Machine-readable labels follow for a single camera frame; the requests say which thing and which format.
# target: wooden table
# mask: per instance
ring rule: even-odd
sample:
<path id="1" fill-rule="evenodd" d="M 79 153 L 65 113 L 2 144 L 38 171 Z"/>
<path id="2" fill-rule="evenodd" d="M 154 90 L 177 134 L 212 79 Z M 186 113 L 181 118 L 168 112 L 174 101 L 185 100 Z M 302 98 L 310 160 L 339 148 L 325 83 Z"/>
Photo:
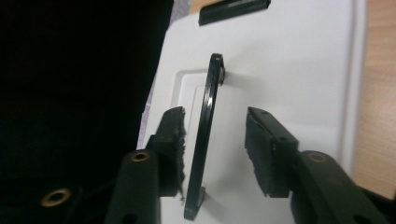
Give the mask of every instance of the wooden table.
<path id="1" fill-rule="evenodd" d="M 219 0 L 193 0 L 190 13 Z M 385 197 L 396 191 L 396 1 L 369 0 L 361 115 L 353 178 Z"/>

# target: black fabric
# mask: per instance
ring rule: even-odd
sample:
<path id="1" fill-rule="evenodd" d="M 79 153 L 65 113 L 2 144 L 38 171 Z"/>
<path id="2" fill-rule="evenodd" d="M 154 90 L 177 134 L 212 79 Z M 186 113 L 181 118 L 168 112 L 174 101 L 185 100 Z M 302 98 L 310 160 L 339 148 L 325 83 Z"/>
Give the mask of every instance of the black fabric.
<path id="1" fill-rule="evenodd" d="M 172 0 L 2 0 L 0 223 L 47 186 L 115 178 L 134 150 Z"/>

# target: black strip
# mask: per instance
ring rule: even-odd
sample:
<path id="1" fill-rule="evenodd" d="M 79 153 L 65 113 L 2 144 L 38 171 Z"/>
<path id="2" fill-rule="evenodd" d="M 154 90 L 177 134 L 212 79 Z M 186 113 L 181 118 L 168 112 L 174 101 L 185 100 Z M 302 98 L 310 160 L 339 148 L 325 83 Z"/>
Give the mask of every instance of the black strip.
<path id="1" fill-rule="evenodd" d="M 231 0 L 217 2 L 201 9 L 199 24 L 205 25 L 267 9 L 270 3 L 271 0 Z"/>
<path id="2" fill-rule="evenodd" d="M 209 71 L 207 73 L 204 102 L 201 110 L 194 158 L 192 161 L 189 188 L 187 192 L 184 218 L 194 220 L 198 214 L 205 188 L 201 188 L 204 176 L 207 146 L 209 144 L 210 129 L 215 111 L 216 95 L 219 84 L 224 80 L 224 62 L 221 54 L 212 54 Z"/>

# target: dark background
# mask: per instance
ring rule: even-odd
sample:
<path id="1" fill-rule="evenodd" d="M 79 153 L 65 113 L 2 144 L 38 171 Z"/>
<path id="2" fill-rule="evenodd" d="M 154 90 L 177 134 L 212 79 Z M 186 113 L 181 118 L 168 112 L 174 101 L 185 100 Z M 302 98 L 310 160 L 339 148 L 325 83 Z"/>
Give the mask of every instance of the dark background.
<path id="1" fill-rule="evenodd" d="M 172 0 L 0 2 L 0 223 L 134 150 Z"/>

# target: white surface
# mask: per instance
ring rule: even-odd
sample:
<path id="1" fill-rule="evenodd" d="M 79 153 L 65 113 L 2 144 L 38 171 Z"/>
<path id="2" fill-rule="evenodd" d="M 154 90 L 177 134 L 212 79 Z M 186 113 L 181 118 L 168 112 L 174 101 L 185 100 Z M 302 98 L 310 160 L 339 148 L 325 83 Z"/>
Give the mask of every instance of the white surface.
<path id="1" fill-rule="evenodd" d="M 365 1 L 277 0 L 268 10 L 198 26 L 176 21 L 163 44 L 145 144 L 163 112 L 186 108 L 187 189 L 205 77 L 224 57 L 206 159 L 206 198 L 195 223 L 293 223 L 289 199 L 265 198 L 244 149 L 248 106 L 272 113 L 299 141 L 348 173 L 353 162 L 365 35 Z M 162 198 L 163 224 L 191 223 L 177 198 Z"/>

